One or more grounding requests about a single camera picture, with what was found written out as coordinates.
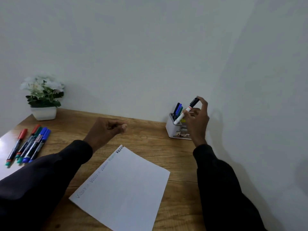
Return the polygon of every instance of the white marker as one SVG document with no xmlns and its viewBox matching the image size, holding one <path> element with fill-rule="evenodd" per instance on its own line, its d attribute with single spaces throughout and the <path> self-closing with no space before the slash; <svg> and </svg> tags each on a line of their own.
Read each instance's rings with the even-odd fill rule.
<svg viewBox="0 0 308 231">
<path fill-rule="evenodd" d="M 198 103 L 199 99 L 196 97 L 191 103 L 190 105 L 188 105 L 187 107 L 187 111 L 189 112 L 197 103 Z M 179 121 L 184 117 L 184 113 L 182 112 L 182 114 L 174 121 L 173 124 L 178 124 Z"/>
</svg>

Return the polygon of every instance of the wood grain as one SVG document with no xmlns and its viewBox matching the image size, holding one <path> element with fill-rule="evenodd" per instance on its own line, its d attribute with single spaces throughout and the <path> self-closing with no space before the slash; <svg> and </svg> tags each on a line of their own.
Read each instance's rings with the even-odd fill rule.
<svg viewBox="0 0 308 231">
<path fill-rule="evenodd" d="M 51 129 L 51 135 L 40 153 L 42 156 L 59 152 L 75 139 L 83 139 L 99 116 L 127 120 L 128 131 L 116 136 L 80 167 L 43 230 L 110 230 L 68 198 L 121 144 L 171 172 L 153 230 L 205 230 L 197 165 L 192 156 L 194 145 L 190 140 L 169 138 L 165 123 L 66 109 L 58 109 L 55 120 L 38 122 L 31 115 L 0 138 L 0 160 L 5 161 L 4 157 L 9 154 L 6 152 L 13 147 L 23 128 L 32 130 L 36 124 L 41 124 Z"/>
</svg>

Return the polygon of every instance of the dark shirt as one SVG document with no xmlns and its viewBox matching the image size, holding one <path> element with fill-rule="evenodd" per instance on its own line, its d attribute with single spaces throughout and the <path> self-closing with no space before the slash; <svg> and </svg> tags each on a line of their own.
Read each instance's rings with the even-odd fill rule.
<svg viewBox="0 0 308 231">
<path fill-rule="evenodd" d="M 57 154 L 42 156 L 0 181 L 0 222 L 4 230 L 39 230 L 63 197 L 80 166 L 92 156 L 90 145 L 75 140 Z M 209 145 L 197 147 L 198 186 L 207 231 L 265 230 L 256 207 L 246 198 L 232 167 Z"/>
</svg>

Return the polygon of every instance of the pen holder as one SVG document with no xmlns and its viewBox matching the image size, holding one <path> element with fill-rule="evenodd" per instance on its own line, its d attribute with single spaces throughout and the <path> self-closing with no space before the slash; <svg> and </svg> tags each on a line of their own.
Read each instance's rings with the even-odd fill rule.
<svg viewBox="0 0 308 231">
<path fill-rule="evenodd" d="M 191 140 L 185 122 L 179 122 L 176 125 L 173 124 L 173 122 L 172 113 L 169 113 L 168 121 L 166 123 L 168 136 L 173 139 Z"/>
</svg>

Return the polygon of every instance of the hand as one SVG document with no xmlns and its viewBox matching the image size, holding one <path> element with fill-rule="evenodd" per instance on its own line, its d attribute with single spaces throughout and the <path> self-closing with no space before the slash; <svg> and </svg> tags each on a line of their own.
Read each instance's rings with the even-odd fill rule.
<svg viewBox="0 0 308 231">
<path fill-rule="evenodd" d="M 201 144 L 206 144 L 205 131 L 210 120 L 207 110 L 208 103 L 202 97 L 197 97 L 202 103 L 201 110 L 193 108 L 191 109 L 191 112 L 193 112 L 192 114 L 186 110 L 183 111 L 187 124 L 187 131 L 196 147 Z"/>
<path fill-rule="evenodd" d="M 99 117 L 84 138 L 84 141 L 92 147 L 94 153 L 117 134 L 126 132 L 126 128 L 126 121 Z"/>
</svg>

